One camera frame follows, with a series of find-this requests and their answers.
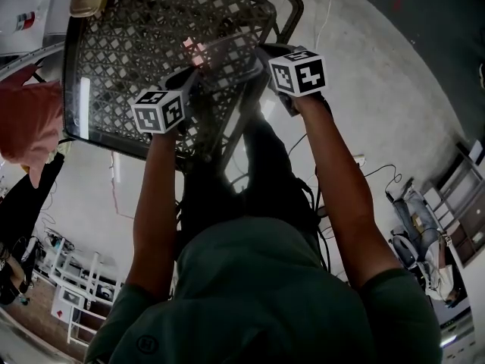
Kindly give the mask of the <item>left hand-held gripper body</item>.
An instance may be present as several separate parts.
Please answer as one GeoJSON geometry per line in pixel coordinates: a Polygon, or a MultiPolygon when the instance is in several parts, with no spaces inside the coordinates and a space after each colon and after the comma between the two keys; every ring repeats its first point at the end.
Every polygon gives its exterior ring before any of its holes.
{"type": "Polygon", "coordinates": [[[167,133],[186,118],[190,83],[176,89],[150,86],[130,102],[131,111],[140,133],[167,133]]]}

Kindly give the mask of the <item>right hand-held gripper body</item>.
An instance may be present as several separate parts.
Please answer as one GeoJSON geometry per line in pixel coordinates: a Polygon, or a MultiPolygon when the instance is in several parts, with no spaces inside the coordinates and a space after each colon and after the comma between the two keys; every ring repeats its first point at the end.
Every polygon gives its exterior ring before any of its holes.
{"type": "Polygon", "coordinates": [[[293,47],[281,43],[265,43],[259,46],[263,46],[269,54],[268,89],[279,98],[290,116],[299,114],[294,99],[303,96],[318,100],[330,110],[323,97],[323,91],[327,87],[327,73],[322,55],[302,46],[293,47]]]}

